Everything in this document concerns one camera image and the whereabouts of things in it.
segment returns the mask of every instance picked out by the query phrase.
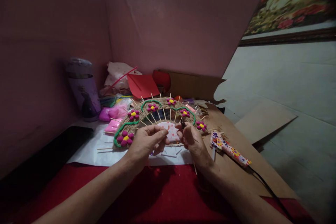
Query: purple water bottle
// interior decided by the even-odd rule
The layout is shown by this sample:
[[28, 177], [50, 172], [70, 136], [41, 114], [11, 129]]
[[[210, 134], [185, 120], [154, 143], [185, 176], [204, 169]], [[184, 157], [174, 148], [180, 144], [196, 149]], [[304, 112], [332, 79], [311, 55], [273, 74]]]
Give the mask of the purple water bottle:
[[83, 120], [97, 121], [101, 107], [93, 78], [92, 63], [86, 59], [70, 58], [65, 70]]

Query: pink cardboard wall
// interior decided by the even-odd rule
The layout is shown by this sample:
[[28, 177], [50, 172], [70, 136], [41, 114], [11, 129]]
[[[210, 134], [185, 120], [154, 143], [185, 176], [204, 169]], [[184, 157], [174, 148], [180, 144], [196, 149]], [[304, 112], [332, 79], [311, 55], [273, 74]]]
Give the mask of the pink cardboard wall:
[[102, 86], [111, 49], [105, 0], [0, 0], [0, 178], [79, 113], [62, 62], [81, 57]]
[[260, 0], [107, 0], [114, 61], [222, 78]]

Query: hand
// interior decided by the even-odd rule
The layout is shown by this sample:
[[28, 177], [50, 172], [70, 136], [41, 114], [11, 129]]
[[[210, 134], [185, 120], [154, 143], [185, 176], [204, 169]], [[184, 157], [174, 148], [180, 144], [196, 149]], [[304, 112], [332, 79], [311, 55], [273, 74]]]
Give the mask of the hand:
[[169, 144], [167, 134], [166, 129], [157, 125], [149, 125], [138, 129], [124, 158], [131, 160], [140, 172], [153, 150], [153, 155], [156, 156], [163, 152], [165, 145]]
[[175, 128], [178, 129], [178, 137], [184, 147], [190, 151], [196, 166], [200, 170], [211, 168], [214, 165], [214, 161], [207, 151], [201, 133], [190, 122], [185, 124], [186, 127], [183, 131], [181, 123], [175, 125]]

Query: white wall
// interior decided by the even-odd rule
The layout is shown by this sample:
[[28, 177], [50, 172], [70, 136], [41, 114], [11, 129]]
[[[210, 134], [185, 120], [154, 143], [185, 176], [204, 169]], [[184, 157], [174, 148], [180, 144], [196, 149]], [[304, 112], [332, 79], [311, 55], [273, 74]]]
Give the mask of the white wall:
[[298, 115], [261, 154], [325, 222], [336, 192], [336, 42], [238, 47], [223, 78], [215, 99], [234, 123], [261, 101]]

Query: black cable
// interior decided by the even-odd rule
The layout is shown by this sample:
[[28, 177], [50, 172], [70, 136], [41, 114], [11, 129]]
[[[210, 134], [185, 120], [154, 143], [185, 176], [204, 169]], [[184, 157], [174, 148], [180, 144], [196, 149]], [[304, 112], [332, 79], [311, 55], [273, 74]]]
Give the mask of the black cable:
[[290, 213], [287, 211], [287, 209], [285, 208], [285, 206], [282, 204], [282, 202], [280, 201], [280, 199], [275, 195], [275, 193], [272, 191], [272, 189], [268, 186], [268, 184], [265, 182], [265, 180], [255, 171], [252, 169], [251, 166], [249, 166], [249, 168], [258, 175], [258, 177], [261, 179], [261, 181], [264, 183], [266, 189], [269, 191], [269, 193], [272, 195], [272, 197], [277, 201], [278, 205], [280, 206], [280, 208], [285, 212], [285, 214], [288, 216], [288, 219], [294, 223], [294, 219], [293, 217], [290, 215]]

